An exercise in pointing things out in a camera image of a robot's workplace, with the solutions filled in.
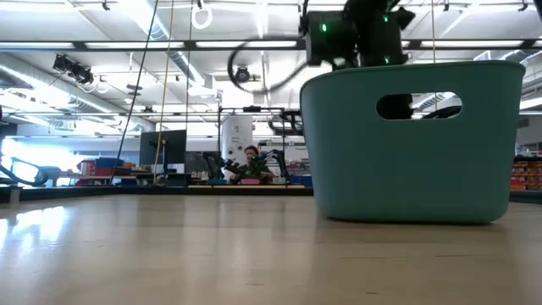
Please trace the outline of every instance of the table surface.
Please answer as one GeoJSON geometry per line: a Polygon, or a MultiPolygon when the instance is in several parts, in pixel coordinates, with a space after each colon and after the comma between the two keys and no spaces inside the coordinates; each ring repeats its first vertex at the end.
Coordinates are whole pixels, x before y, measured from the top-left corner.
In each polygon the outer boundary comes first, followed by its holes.
{"type": "Polygon", "coordinates": [[[312,197],[111,196],[0,209],[2,304],[539,305],[542,206],[493,225],[325,219],[312,197]]]}

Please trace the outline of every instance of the fluorescent light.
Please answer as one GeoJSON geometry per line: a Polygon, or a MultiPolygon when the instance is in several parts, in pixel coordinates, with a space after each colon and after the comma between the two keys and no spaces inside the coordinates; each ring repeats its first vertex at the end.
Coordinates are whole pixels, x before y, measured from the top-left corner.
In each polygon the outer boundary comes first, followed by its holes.
{"type": "MultiPolygon", "coordinates": [[[[518,5],[516,4],[487,4],[487,5],[480,5],[473,9],[473,13],[475,14],[483,14],[483,13],[502,13],[502,12],[517,12],[521,3],[518,5]]],[[[534,5],[530,5],[526,8],[526,10],[536,10],[536,7],[534,5]]]]}
{"type": "Polygon", "coordinates": [[[18,114],[18,115],[31,115],[31,116],[63,116],[64,114],[63,113],[33,113],[33,112],[30,112],[30,113],[24,113],[24,112],[4,112],[3,114],[7,114],[7,115],[14,115],[14,114],[18,114]]]}
{"type": "Polygon", "coordinates": [[[57,138],[61,138],[62,136],[27,136],[27,137],[32,137],[35,139],[57,139],[57,138]]]}
{"type": "Polygon", "coordinates": [[[49,123],[46,120],[40,119],[40,118],[35,118],[35,117],[30,117],[30,116],[22,117],[18,115],[12,115],[11,118],[22,120],[24,122],[28,122],[28,123],[32,123],[36,125],[49,126],[49,123]]]}
{"type": "Polygon", "coordinates": [[[71,42],[0,42],[0,48],[10,49],[32,49],[32,48],[55,48],[72,49],[75,48],[71,42]]]}
{"type": "Polygon", "coordinates": [[[523,109],[527,109],[527,108],[531,108],[531,107],[535,107],[539,105],[542,105],[542,97],[522,101],[521,103],[519,103],[519,109],[523,110],[523,109]]]}
{"type": "MultiPolygon", "coordinates": [[[[168,48],[168,42],[149,42],[148,48],[168,48]]],[[[87,42],[86,47],[93,48],[140,48],[144,49],[145,42],[87,42]]],[[[171,42],[170,47],[184,47],[183,42],[171,42]]]]}
{"type": "Polygon", "coordinates": [[[25,112],[36,111],[58,113],[58,110],[50,108],[47,105],[34,103],[11,93],[5,93],[0,95],[0,105],[13,109],[18,109],[19,111],[22,110],[25,112]]]}
{"type": "MultiPolygon", "coordinates": [[[[197,47],[238,47],[243,42],[196,42],[197,47]]],[[[249,42],[246,47],[295,47],[297,42],[249,42]]]]}
{"type": "MultiPolygon", "coordinates": [[[[523,41],[436,41],[435,47],[518,47],[523,41]]],[[[422,47],[432,47],[433,42],[422,42],[422,47]]]]}
{"type": "Polygon", "coordinates": [[[542,115],[542,111],[520,111],[519,115],[542,115]]]}
{"type": "Polygon", "coordinates": [[[36,13],[73,13],[78,9],[63,3],[1,3],[0,10],[9,12],[36,12],[36,13]]]}
{"type": "Polygon", "coordinates": [[[465,60],[463,59],[437,59],[433,60],[432,58],[420,58],[414,60],[413,64],[440,64],[440,63],[456,63],[456,62],[463,62],[465,60]]]}

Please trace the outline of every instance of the teal plastic basket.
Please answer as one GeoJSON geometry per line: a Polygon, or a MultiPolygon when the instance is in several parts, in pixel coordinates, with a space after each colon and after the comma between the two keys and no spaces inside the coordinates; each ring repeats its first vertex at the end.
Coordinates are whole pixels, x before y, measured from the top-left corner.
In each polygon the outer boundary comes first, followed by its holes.
{"type": "Polygon", "coordinates": [[[525,68],[506,61],[346,69],[301,89],[316,204],[335,219],[489,223],[508,206],[525,68]],[[385,120],[389,94],[454,92],[450,119],[385,120]]]}

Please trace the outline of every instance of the cable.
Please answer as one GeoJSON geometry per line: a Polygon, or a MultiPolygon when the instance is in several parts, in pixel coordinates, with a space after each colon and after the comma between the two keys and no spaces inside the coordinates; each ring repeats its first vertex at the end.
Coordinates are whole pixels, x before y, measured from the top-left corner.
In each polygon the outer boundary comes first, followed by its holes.
{"type": "MultiPolygon", "coordinates": [[[[434,42],[434,0],[431,0],[431,34],[433,38],[433,64],[437,63],[437,49],[434,42]]],[[[437,101],[437,92],[434,93],[434,111],[439,110],[437,104],[439,101],[437,101]]]]}
{"type": "MultiPolygon", "coordinates": [[[[249,40],[246,40],[244,41],[243,43],[241,43],[239,46],[237,46],[234,51],[230,54],[230,57],[228,58],[228,77],[230,78],[231,82],[234,84],[234,86],[236,86],[237,88],[241,89],[242,91],[244,92],[248,92],[248,93],[251,93],[251,94],[255,94],[255,95],[266,95],[268,93],[271,93],[271,92],[275,92],[277,90],[279,90],[280,88],[282,88],[284,85],[286,85],[288,82],[290,82],[290,80],[292,80],[294,77],[296,77],[303,69],[305,69],[305,67],[307,67],[307,62],[301,64],[299,67],[297,67],[290,75],[288,75],[284,80],[282,80],[281,82],[277,83],[277,84],[274,84],[272,85],[271,87],[269,88],[264,88],[262,90],[256,90],[256,91],[250,91],[246,88],[244,88],[240,83],[239,81],[237,81],[235,79],[235,73],[234,73],[234,60],[235,60],[235,57],[237,56],[237,54],[243,50],[243,48],[251,43],[252,41],[254,40],[257,40],[259,37],[255,37],[255,38],[252,38],[252,39],[249,39],[249,40]]],[[[299,38],[302,38],[302,36],[268,36],[267,38],[270,38],[270,39],[277,39],[277,40],[288,40],[288,39],[299,39],[299,38]]]]}
{"type": "Polygon", "coordinates": [[[95,90],[96,90],[96,87],[94,86],[94,88],[90,89],[90,90],[87,90],[85,88],[83,88],[83,86],[79,83],[77,83],[77,87],[79,89],[81,89],[84,93],[93,93],[95,90]]]}
{"type": "MultiPolygon", "coordinates": [[[[194,0],[192,0],[191,9],[194,9],[194,0]]],[[[192,39],[192,27],[188,30],[188,40],[192,39]]],[[[188,51],[188,56],[186,56],[186,65],[190,68],[190,57],[192,55],[191,51],[188,51]]],[[[190,69],[188,69],[188,74],[186,75],[186,92],[185,92],[185,104],[186,104],[186,111],[185,111],[185,129],[186,134],[188,135],[188,100],[190,98],[190,94],[188,94],[188,85],[190,85],[190,69]]],[[[188,187],[188,179],[185,179],[185,185],[184,187],[188,187]]]]}
{"type": "Polygon", "coordinates": [[[154,20],[156,18],[156,12],[158,11],[158,3],[159,3],[159,1],[156,1],[156,3],[154,4],[154,13],[152,14],[151,25],[149,26],[149,32],[147,34],[147,40],[145,42],[145,48],[143,49],[143,57],[141,59],[141,64],[140,64],[140,67],[139,67],[139,73],[137,75],[137,82],[135,84],[134,96],[132,97],[132,104],[130,105],[130,111],[128,112],[128,118],[126,119],[126,127],[124,128],[124,131],[122,133],[122,137],[120,138],[119,151],[117,152],[117,158],[116,158],[115,164],[113,166],[113,173],[111,173],[111,180],[109,182],[111,185],[113,184],[113,178],[115,176],[115,171],[117,170],[117,163],[120,160],[120,153],[122,152],[122,146],[124,145],[124,139],[126,138],[126,131],[128,131],[128,124],[129,124],[130,119],[132,117],[132,112],[134,111],[134,105],[136,104],[137,91],[139,89],[139,83],[141,81],[141,73],[143,72],[143,66],[144,66],[144,63],[145,63],[145,58],[147,57],[147,51],[149,49],[149,41],[151,40],[152,26],[154,25],[154,20]]]}
{"type": "MultiPolygon", "coordinates": [[[[169,17],[169,33],[173,30],[173,19],[174,19],[174,5],[175,0],[171,0],[171,16],[169,17]]],[[[154,185],[159,185],[161,183],[158,183],[159,181],[156,179],[156,173],[157,173],[157,166],[158,166],[158,157],[160,156],[160,148],[162,146],[162,124],[163,124],[163,109],[165,108],[166,104],[166,91],[168,90],[168,74],[169,74],[169,49],[171,48],[171,35],[169,35],[168,38],[168,51],[166,52],[166,75],[163,80],[163,92],[162,92],[162,110],[160,111],[160,128],[158,129],[158,144],[156,147],[156,158],[154,159],[154,175],[152,176],[152,183],[154,185]]],[[[164,170],[164,179],[167,177],[168,169],[164,170]]]]}
{"type": "Polygon", "coordinates": [[[49,175],[47,174],[47,171],[43,170],[40,166],[23,161],[15,157],[11,159],[13,160],[13,162],[21,162],[21,163],[28,164],[30,166],[37,168],[36,178],[40,178],[39,180],[35,180],[35,181],[28,181],[28,180],[21,179],[17,177],[14,173],[12,173],[9,169],[6,169],[5,167],[3,167],[3,165],[0,164],[0,171],[3,172],[7,177],[14,180],[15,182],[26,184],[28,186],[42,186],[49,180],[49,175]]]}
{"type": "MultiPolygon", "coordinates": [[[[302,9],[301,9],[301,28],[300,32],[301,34],[299,36],[267,36],[268,39],[276,39],[276,40],[288,40],[288,39],[300,39],[303,38],[308,33],[308,19],[307,19],[307,10],[308,10],[308,0],[303,1],[302,9]]],[[[269,93],[275,92],[285,86],[290,80],[292,80],[294,77],[296,77],[303,69],[305,69],[308,64],[307,62],[304,62],[299,67],[297,67],[290,75],[288,75],[284,80],[281,82],[272,85],[269,88],[263,88],[262,90],[256,90],[256,91],[250,91],[246,88],[244,88],[239,81],[235,79],[235,73],[234,73],[234,60],[237,54],[251,41],[255,41],[260,39],[259,36],[256,36],[252,39],[248,39],[243,41],[239,46],[237,46],[234,51],[230,54],[230,57],[228,58],[228,77],[230,78],[230,81],[236,86],[237,88],[241,89],[244,92],[251,93],[254,95],[267,95],[269,93]]]]}

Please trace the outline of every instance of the computer monitor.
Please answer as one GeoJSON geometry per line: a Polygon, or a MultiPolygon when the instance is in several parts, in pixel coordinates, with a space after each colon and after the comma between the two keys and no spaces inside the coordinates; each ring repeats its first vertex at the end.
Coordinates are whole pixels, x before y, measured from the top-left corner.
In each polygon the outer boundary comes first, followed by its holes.
{"type": "MultiPolygon", "coordinates": [[[[167,140],[166,156],[167,164],[184,164],[186,152],[186,130],[168,130],[162,131],[161,139],[167,140]]],[[[141,133],[141,143],[139,150],[139,164],[153,165],[156,161],[156,149],[158,144],[158,132],[141,133]]],[[[163,149],[160,146],[158,164],[163,163],[163,149]]]]}

